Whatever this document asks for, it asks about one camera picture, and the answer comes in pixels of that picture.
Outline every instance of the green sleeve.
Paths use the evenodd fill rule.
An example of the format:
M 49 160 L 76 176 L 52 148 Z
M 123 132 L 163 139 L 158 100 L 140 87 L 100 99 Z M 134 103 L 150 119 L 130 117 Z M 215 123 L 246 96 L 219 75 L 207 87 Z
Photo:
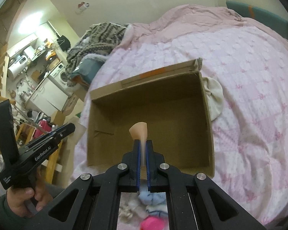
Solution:
M 5 195 L 0 197 L 0 230 L 18 230 L 28 218 L 14 214 L 8 206 Z

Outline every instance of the pink bedspread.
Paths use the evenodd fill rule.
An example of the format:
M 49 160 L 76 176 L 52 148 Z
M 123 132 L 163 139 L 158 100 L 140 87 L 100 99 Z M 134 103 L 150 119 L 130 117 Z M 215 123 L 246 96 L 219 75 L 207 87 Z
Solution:
M 212 125 L 214 182 L 262 224 L 285 216 L 288 42 L 274 31 L 224 7 L 179 6 L 151 24 L 133 24 L 90 90 L 198 57 L 202 75 L 218 80 L 225 97 Z M 80 120 L 84 126 L 89 100 Z M 86 137 L 76 146 L 71 180 L 98 172 L 86 167 Z

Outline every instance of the kitchen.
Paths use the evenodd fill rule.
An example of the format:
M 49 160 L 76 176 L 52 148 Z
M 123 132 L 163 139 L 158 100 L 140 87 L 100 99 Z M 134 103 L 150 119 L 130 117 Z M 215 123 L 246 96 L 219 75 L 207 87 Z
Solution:
M 37 6 L 28 9 L 27 16 L 19 16 L 8 41 L 6 96 L 16 100 L 25 112 L 51 116 L 75 99 L 67 86 L 65 66 L 67 50 L 79 37 L 52 4 L 48 6 L 52 13 L 40 11 L 41 2 L 45 5 L 50 1 L 39 0 Z

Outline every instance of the human hand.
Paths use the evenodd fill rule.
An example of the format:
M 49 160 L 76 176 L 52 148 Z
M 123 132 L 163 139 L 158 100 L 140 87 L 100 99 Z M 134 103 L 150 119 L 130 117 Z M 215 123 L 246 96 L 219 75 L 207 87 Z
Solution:
M 34 198 L 38 201 L 36 210 L 40 211 L 42 208 L 53 200 L 48 193 L 45 183 L 41 180 L 39 172 L 37 172 L 37 180 L 35 191 L 32 188 L 9 188 L 7 190 L 7 202 L 12 212 L 20 217 L 32 217 L 33 214 L 27 209 L 24 202 Z

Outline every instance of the silver bolt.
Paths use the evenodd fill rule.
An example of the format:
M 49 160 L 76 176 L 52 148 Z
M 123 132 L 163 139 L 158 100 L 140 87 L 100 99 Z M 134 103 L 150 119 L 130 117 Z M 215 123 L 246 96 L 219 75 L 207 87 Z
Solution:
M 205 180 L 207 176 L 204 173 L 198 173 L 196 177 L 199 180 Z
M 91 177 L 91 175 L 89 173 L 83 173 L 80 176 L 81 180 L 83 180 L 83 181 L 86 181 L 86 180 L 90 179 L 90 177 Z
M 119 168 L 120 170 L 125 170 L 127 168 L 127 164 L 125 163 L 120 163 L 117 168 Z
M 167 170 L 170 166 L 167 163 L 160 164 L 160 169 Z

